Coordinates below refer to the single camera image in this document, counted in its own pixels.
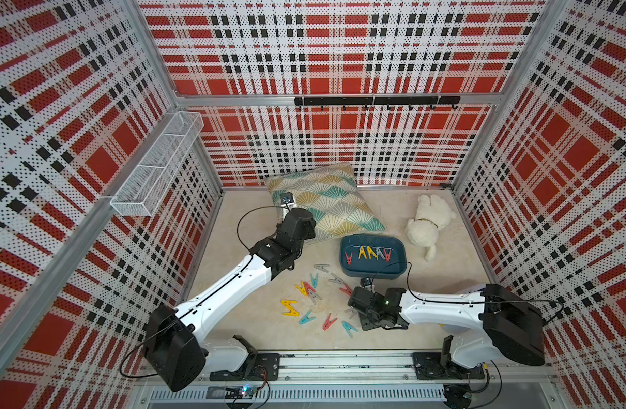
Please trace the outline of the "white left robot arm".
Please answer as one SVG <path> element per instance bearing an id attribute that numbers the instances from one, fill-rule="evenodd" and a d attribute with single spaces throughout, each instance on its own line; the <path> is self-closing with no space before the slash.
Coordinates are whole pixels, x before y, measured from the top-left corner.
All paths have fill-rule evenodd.
<path id="1" fill-rule="evenodd" d="M 185 389 L 202 373 L 241 380 L 258 373 L 258 351 L 244 337 L 221 340 L 209 334 L 254 291 L 294 268 L 315 226 L 306 209 L 285 211 L 275 233 L 257 242 L 226 276 L 175 308 L 161 305 L 149 315 L 142 354 L 171 391 Z"/>

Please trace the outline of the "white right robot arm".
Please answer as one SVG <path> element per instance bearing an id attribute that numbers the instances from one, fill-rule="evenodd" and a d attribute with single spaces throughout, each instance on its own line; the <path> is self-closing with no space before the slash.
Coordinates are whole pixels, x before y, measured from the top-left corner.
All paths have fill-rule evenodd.
<path id="1" fill-rule="evenodd" d="M 359 314 L 364 331 L 441 325 L 448 333 L 442 346 L 443 365 L 472 369 L 502 358 L 524 366 L 546 364 L 541 311 L 500 285 L 486 284 L 461 294 L 404 288 L 379 294 L 358 286 L 348 306 Z"/>

